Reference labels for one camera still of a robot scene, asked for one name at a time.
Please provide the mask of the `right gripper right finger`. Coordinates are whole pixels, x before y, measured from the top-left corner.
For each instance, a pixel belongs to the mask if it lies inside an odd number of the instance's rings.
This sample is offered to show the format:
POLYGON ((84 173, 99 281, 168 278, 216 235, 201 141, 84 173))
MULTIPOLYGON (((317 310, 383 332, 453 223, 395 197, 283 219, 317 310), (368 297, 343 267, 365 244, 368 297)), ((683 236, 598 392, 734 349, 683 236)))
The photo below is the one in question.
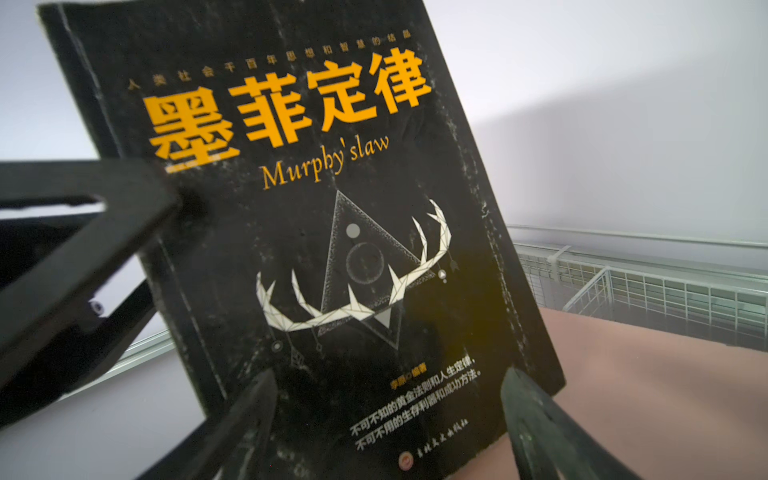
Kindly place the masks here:
POLYGON ((521 479, 636 479, 525 372, 505 373, 500 397, 521 479))

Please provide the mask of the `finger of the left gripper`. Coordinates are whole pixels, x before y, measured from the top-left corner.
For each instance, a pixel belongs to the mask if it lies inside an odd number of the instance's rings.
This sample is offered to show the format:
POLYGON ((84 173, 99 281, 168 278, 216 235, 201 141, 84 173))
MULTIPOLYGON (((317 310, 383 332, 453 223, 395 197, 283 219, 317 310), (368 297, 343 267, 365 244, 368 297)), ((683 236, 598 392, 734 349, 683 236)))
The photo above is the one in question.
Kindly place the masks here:
POLYGON ((72 219, 1 230, 1 423, 10 426, 108 372, 152 317, 146 284, 109 317, 94 294, 177 211, 164 171, 143 159, 5 162, 9 209, 102 202, 72 219))

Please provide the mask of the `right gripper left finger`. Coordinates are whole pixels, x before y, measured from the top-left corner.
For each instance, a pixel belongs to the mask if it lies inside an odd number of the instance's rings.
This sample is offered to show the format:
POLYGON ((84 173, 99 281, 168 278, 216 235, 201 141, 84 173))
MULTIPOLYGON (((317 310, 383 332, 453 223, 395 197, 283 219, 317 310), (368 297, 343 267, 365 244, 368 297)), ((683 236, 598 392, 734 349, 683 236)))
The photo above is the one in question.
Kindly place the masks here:
POLYGON ((140 477, 212 479, 249 432, 254 434, 251 445, 256 456, 261 457, 270 436, 276 402, 276 379, 274 371, 268 368, 140 477))

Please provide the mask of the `black book yellow title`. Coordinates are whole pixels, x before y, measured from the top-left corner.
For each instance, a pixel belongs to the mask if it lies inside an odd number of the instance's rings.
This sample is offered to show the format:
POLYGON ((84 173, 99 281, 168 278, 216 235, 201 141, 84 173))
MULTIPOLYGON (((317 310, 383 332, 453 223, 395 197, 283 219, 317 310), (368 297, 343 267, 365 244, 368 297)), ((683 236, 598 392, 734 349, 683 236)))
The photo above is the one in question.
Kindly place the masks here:
POLYGON ((182 206, 141 262, 207 412, 272 371, 224 479, 442 479, 565 377, 420 1, 47 3, 103 158, 182 206))

